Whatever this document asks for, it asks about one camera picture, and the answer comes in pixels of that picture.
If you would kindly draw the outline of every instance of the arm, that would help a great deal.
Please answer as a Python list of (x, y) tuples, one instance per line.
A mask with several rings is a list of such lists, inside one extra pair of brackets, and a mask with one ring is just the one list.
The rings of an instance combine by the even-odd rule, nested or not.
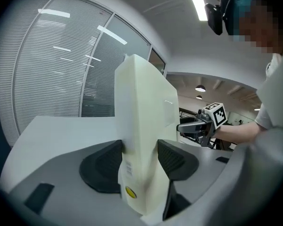
[(253, 140), (258, 133), (264, 130), (266, 130), (264, 127), (255, 122), (240, 126), (224, 125), (217, 129), (214, 138), (234, 143), (249, 142)]

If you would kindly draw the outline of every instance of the yellow label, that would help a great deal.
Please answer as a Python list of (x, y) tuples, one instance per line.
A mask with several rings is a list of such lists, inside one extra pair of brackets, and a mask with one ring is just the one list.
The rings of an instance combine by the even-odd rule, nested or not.
[(131, 188), (129, 188), (128, 186), (126, 186), (126, 192), (129, 194), (130, 197), (132, 198), (136, 198), (136, 194), (135, 192), (133, 192), (133, 190)]

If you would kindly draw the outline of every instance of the black vr headset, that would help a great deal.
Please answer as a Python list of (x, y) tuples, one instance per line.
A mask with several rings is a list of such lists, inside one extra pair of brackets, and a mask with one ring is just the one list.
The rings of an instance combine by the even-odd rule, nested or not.
[(222, 34), (222, 21), (228, 35), (233, 35), (233, 0), (218, 0), (220, 5), (207, 3), (204, 8), (208, 17), (208, 25), (215, 34)]

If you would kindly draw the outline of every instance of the ceiling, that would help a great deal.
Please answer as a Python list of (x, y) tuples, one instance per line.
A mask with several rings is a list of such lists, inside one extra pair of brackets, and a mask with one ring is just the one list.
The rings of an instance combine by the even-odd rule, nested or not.
[[(124, 0), (138, 10), (173, 50), (177, 41), (213, 34), (206, 21), (201, 22), (192, 0)], [(218, 3), (204, 0), (205, 3)]]
[[(179, 96), (196, 98), (201, 95), (203, 101), (225, 102), (227, 104), (239, 105), (245, 110), (253, 111), (260, 108), (261, 101), (257, 97), (255, 90), (237, 84), (233, 81), (223, 81), (219, 78), (205, 78), (197, 75), (175, 75), (168, 74), (166, 79), (177, 89)], [(196, 86), (202, 84), (206, 92), (196, 91)]]

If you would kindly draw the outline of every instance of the white countertop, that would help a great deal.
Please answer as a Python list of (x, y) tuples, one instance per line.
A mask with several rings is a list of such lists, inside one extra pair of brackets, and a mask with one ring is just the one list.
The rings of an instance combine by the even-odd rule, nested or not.
[(0, 189), (9, 193), (56, 156), (117, 139), (114, 117), (36, 116), (16, 141), (4, 164)]

